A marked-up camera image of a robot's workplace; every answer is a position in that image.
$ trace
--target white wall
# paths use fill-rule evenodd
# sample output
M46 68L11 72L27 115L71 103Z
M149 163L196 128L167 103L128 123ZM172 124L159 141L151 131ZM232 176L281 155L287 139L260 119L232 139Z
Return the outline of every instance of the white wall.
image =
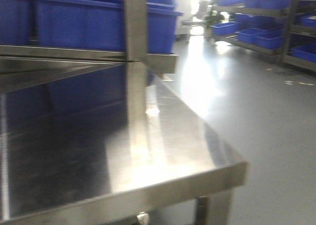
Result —
M187 26L181 26L182 20L191 19L191 0L177 0L178 6L176 11L184 12L183 16L178 17L176 35L188 34L190 28Z

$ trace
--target gray floor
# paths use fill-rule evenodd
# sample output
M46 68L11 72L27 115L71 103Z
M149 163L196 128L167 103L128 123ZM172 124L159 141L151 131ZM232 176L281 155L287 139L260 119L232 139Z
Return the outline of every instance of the gray floor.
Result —
M200 36L176 42L174 52L168 84L251 165L229 224L315 225L316 75ZM191 223L193 206L156 211L153 223Z

